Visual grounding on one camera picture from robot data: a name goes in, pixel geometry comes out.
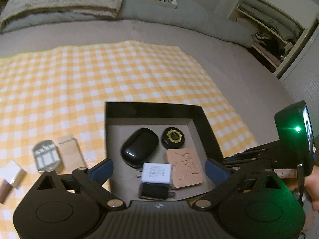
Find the beige rubber block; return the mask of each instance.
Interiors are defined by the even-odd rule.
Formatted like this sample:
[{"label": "beige rubber block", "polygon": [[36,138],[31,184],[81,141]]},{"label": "beige rubber block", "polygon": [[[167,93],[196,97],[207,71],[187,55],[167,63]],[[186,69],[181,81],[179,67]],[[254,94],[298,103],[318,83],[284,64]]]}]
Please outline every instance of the beige rubber block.
[{"label": "beige rubber block", "polygon": [[194,148],[169,149],[166,158],[172,164],[173,190],[194,186],[203,182],[199,159]]},{"label": "beige rubber block", "polygon": [[64,173],[71,173],[76,168],[87,166],[73,135],[57,138],[56,145],[60,152]]}]

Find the gingham tablecloth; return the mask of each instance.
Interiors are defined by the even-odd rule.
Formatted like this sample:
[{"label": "gingham tablecloth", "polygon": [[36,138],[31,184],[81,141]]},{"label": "gingham tablecloth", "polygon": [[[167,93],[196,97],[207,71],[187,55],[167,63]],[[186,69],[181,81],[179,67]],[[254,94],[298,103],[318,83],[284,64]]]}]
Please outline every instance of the gingham tablecloth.
[{"label": "gingham tablecloth", "polygon": [[224,156],[257,145],[204,69],[178,47],[136,41],[0,59],[0,167],[14,159],[28,175],[0,205],[2,239],[17,238],[12,215],[39,177],[31,148],[74,134],[88,167],[105,158],[104,102],[201,105]]}]

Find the metal screw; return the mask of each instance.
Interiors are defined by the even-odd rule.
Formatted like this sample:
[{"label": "metal screw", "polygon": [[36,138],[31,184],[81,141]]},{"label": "metal screw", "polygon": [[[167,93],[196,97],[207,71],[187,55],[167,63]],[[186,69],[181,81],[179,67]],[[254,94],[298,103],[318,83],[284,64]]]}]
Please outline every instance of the metal screw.
[{"label": "metal screw", "polygon": [[173,191],[169,191],[169,192],[168,192],[168,197],[169,197],[169,198],[173,198],[173,197],[175,197],[175,195],[176,195],[176,193],[173,192]]},{"label": "metal screw", "polygon": [[195,202],[195,205],[200,208],[207,208],[207,207],[210,207],[212,204],[210,201],[206,199],[200,199]]},{"label": "metal screw", "polygon": [[120,199],[111,199],[107,202],[107,205],[109,207],[114,207],[114,208],[117,208],[117,207],[120,207],[123,205],[123,201],[121,201]]}]

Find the wooden block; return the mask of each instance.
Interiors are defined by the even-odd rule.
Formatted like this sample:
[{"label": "wooden block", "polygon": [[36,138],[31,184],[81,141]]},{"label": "wooden block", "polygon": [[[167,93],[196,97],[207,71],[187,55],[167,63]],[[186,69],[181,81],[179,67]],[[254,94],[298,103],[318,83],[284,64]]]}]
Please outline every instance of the wooden block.
[{"label": "wooden block", "polygon": [[59,137],[56,142],[64,166],[64,173],[71,173],[76,168],[87,166],[73,135]]},{"label": "wooden block", "polygon": [[194,186],[203,182],[199,159],[194,148],[169,149],[166,158],[172,164],[173,190]]},{"label": "wooden block", "polygon": [[297,170],[295,169],[274,169],[274,172],[280,179],[297,178]]},{"label": "wooden block", "polygon": [[0,203],[1,204],[4,204],[12,188],[13,188],[12,185],[9,182],[7,182],[6,179],[3,179],[0,182]]}]

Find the bed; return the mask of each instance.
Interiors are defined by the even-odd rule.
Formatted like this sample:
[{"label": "bed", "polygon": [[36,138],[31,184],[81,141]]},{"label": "bed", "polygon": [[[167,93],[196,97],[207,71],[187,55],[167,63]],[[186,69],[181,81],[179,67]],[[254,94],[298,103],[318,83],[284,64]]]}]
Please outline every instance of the bed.
[{"label": "bed", "polygon": [[[186,15],[185,11],[182,11],[180,15]],[[207,16],[204,19],[205,26],[198,26],[196,22],[190,23],[189,28],[182,23],[173,23],[175,19],[170,23],[160,24],[147,22],[150,21],[149,19],[139,20],[136,16],[111,20],[105,18],[98,20],[94,17],[69,22],[59,22],[55,19],[53,22],[41,22],[36,26],[10,29],[0,34],[0,58],[20,53],[46,51],[61,46],[112,44],[123,41],[175,46],[202,66],[242,118],[258,144],[277,140],[274,114],[292,104],[292,99],[279,80],[245,49],[244,46],[249,46],[249,31],[247,31],[248,35],[243,31],[236,38],[229,36],[222,38],[219,36],[220,33],[236,33],[242,30],[242,27],[219,19],[214,22],[214,25],[208,25],[212,19],[210,13],[207,12],[205,15]],[[0,158],[2,163],[7,160],[4,151],[1,151]],[[20,197],[15,194],[15,200],[21,200],[21,196],[26,191],[19,193]],[[4,211],[3,219],[10,222],[12,209],[2,207],[2,210]],[[11,224],[0,230],[3,238],[11,238],[12,229]]]}]

